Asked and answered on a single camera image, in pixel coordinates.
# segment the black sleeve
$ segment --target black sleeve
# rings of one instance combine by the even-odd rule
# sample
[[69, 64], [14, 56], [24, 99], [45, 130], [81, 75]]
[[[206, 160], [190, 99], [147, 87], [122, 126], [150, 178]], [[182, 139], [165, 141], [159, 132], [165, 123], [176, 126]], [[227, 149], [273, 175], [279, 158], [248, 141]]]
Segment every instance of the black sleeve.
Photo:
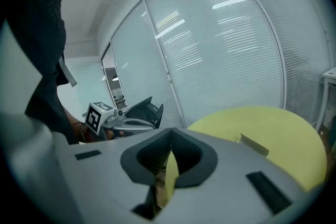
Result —
[[59, 65], [59, 63], [56, 64], [56, 69], [57, 69], [57, 72], [58, 72], [58, 76], [56, 77], [56, 84], [57, 84], [57, 86], [68, 84], [69, 81], [65, 77], [65, 75], [64, 75], [64, 73], [63, 73], [63, 71], [61, 69], [61, 66]]

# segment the white ceiling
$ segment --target white ceiling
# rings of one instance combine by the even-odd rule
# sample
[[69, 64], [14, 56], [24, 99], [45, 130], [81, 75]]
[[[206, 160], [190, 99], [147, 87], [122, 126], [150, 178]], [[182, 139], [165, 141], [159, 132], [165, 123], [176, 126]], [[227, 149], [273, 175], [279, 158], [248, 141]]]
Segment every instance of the white ceiling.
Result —
[[117, 1], [121, 0], [62, 0], [61, 14], [67, 31], [66, 46], [96, 40], [104, 14]]

